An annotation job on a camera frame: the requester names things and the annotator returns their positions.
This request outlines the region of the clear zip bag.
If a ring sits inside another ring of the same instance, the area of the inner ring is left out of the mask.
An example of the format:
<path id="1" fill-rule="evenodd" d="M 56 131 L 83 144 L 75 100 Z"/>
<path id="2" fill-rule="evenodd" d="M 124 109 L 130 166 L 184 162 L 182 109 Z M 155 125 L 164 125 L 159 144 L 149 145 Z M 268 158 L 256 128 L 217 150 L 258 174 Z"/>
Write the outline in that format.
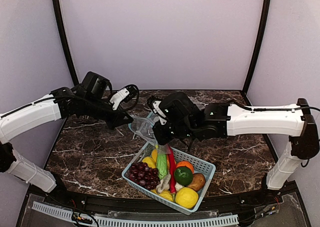
<path id="1" fill-rule="evenodd" d="M 153 126 L 159 120 L 159 117 L 153 112 L 150 112 L 147 117 L 131 116 L 133 122 L 128 125 L 129 129 L 136 135 L 140 136 L 142 139 L 147 141 L 149 144 L 157 149 L 159 154 L 169 154 L 170 150 L 168 145 L 160 145 L 156 140 Z"/>

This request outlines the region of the green avocado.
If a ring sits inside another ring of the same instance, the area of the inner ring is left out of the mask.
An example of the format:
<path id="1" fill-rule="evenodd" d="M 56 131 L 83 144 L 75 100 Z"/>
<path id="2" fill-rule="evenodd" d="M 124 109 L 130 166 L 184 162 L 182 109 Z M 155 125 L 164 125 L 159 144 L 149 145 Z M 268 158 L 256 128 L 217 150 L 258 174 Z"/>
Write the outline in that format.
<path id="1" fill-rule="evenodd" d="M 193 181 L 193 172 L 186 166 L 176 168 L 173 176 L 175 181 L 182 186 L 188 186 Z"/>

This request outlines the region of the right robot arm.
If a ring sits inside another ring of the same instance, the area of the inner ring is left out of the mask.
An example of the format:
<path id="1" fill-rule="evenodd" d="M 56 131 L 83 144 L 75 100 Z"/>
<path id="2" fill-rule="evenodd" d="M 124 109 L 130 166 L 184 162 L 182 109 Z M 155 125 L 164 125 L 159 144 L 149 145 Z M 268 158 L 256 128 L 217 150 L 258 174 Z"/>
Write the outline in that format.
<path id="1" fill-rule="evenodd" d="M 165 99 L 149 100 L 148 105 L 159 117 L 152 129 L 160 145 L 173 139 L 203 141 L 247 134 L 287 135 L 283 154 L 266 175 L 268 190 L 280 190 L 304 160 L 312 159 L 320 151 L 312 107 L 303 98 L 284 106 L 211 103 L 199 109 L 184 93 L 177 92 Z"/>

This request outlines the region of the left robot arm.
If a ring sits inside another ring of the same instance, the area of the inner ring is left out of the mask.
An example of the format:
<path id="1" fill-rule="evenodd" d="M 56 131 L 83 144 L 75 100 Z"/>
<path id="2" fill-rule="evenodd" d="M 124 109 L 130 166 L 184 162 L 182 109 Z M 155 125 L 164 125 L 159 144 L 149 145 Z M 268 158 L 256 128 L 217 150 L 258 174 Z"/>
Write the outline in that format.
<path id="1" fill-rule="evenodd" d="M 0 115 L 0 171 L 14 175 L 45 193 L 64 189 L 63 182 L 19 154 L 10 141 L 43 124 L 70 116 L 87 116 L 104 121 L 110 130 L 130 124 L 132 106 L 121 103 L 139 99 L 140 91 L 128 84 L 113 91 L 109 79 L 89 71 L 83 81 L 73 88 L 61 87 L 42 98 Z"/>

